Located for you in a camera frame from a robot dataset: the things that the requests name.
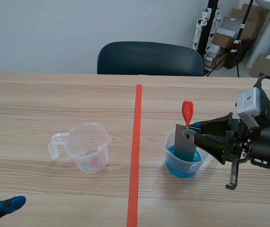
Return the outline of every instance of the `empty measuring cup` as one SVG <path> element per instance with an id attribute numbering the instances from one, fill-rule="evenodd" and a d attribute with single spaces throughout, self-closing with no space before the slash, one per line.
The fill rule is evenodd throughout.
<path id="1" fill-rule="evenodd" d="M 175 130 L 172 130 L 166 137 L 166 143 L 162 149 L 166 152 L 165 164 L 167 169 L 175 176 L 187 178 L 193 176 L 202 163 L 208 157 L 208 153 L 204 150 L 196 150 L 193 162 L 186 162 L 174 155 L 174 136 Z"/>
<path id="2" fill-rule="evenodd" d="M 52 159 L 58 159 L 58 145 L 72 157 L 79 169 L 85 173 L 102 170 L 108 161 L 107 145 L 112 138 L 104 127 L 96 123 L 77 126 L 68 133 L 52 136 L 48 148 Z"/>

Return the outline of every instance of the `red tape line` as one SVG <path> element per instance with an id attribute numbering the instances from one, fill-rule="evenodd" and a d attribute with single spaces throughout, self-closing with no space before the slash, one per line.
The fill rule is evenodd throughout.
<path id="1" fill-rule="evenodd" d="M 130 173 L 130 187 L 129 187 L 129 204 L 127 208 L 127 223 L 126 223 L 127 227 L 137 227 L 138 224 L 141 103 L 142 103 L 142 84 L 137 84 L 134 126 L 133 126 L 133 142 L 131 147 L 131 173 Z"/>

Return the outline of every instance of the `measuring cup with blue liquid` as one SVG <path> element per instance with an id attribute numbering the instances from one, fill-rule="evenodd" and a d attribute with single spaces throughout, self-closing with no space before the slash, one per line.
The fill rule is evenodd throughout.
<path id="1" fill-rule="evenodd" d="M 181 160 L 174 155 L 174 137 L 175 130 L 172 130 L 167 135 L 166 143 L 162 147 L 163 151 L 166 153 L 166 167 L 173 175 L 177 177 L 191 177 L 198 171 L 202 163 L 206 160 L 208 153 L 204 150 L 196 150 L 192 162 Z"/>

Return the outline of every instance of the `floor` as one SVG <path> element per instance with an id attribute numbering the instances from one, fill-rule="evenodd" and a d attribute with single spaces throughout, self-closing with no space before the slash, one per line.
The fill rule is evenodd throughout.
<path id="1" fill-rule="evenodd" d="M 245 67 L 245 63 L 246 61 L 244 59 L 243 62 L 239 64 L 239 75 L 240 77 L 251 78 L 251 76 L 249 76 L 250 70 Z M 223 66 L 218 70 L 214 70 L 211 73 L 210 77 L 237 77 L 237 67 L 235 66 L 232 69 L 228 70 Z"/>

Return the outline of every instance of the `red handle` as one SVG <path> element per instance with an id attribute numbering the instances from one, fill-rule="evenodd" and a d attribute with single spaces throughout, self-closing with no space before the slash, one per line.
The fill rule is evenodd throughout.
<path id="1" fill-rule="evenodd" d="M 190 126 L 193 116 L 193 103 L 191 101 L 184 101 L 182 104 L 182 115 L 185 120 L 185 125 Z"/>

